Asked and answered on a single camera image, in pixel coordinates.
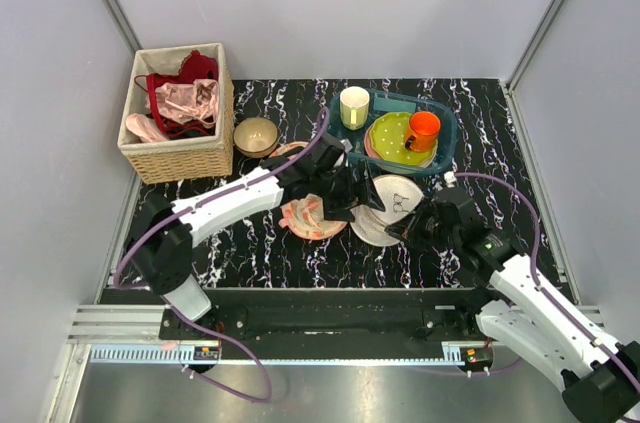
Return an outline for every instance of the gray wall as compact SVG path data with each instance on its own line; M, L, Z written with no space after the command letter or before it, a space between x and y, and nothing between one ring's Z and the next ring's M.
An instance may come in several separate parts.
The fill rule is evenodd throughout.
M236 78L506 78L549 1L120 0L143 47L222 41Z
M640 339L640 0L569 0L516 89L571 268Z
M115 143L131 55L101 0L0 0L0 47L0 421L27 423L132 174Z

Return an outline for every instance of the orange mug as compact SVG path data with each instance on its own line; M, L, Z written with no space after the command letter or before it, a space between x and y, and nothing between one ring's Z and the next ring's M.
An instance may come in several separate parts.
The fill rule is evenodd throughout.
M435 145L439 133L440 118L430 111L417 111L409 118L404 147L418 152L429 151Z

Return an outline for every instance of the plastic basket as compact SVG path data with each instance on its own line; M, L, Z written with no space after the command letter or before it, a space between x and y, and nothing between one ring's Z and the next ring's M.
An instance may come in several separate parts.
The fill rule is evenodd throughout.
M369 113L365 125L359 130L349 130L342 124L340 119L340 93L337 93L329 105L330 120L329 134L341 140L346 139L351 142L353 149L349 152L349 160L367 160L370 165L376 166L383 171L410 176L426 176L442 173L451 167L453 154L456 149L458 138L458 120L450 108L442 103L433 100L423 100L412 96L399 95L396 93L385 93L378 90L367 90L369 92ZM406 111L414 113L416 111L431 111L440 118L441 128L438 136L438 149L435 158L427 167L403 165L392 161L372 158L367 155L364 147L364 137L367 129L373 122L392 111Z

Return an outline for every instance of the black marble table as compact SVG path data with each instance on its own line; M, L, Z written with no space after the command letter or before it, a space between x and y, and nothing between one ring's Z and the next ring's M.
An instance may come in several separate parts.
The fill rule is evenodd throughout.
M430 98L448 105L459 123L453 168L489 173L516 185L534 199L513 122L498 80L252 80L235 81L235 111L266 116L281 133L280 143L308 140L316 114L347 86L358 85ZM151 192L188 198L230 182L257 166L238 152L227 178L202 178L142 185L138 210ZM442 175L414 179L429 195ZM468 180L487 222L513 232L525 248L533 240L533 223L525 205L497 184ZM306 241L278 225L276 212L239 221L210 237L194 251L193 268L205 288L434 288L456 287L459 261L446 247L416 251L403 244L376 248L362 242L349 226L325 241ZM554 283L558 274L544 234L539 268ZM125 281L137 278L130 268Z

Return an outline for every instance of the pink cloth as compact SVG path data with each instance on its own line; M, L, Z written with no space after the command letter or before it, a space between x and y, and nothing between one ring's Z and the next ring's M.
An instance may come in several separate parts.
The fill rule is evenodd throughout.
M213 128L218 118L220 85L215 80L195 80L192 85L165 83L156 89L158 111L176 123L197 120Z
M159 143L169 141L156 126L156 122L140 113L132 113L124 120L124 124L131 133L140 138L143 143Z

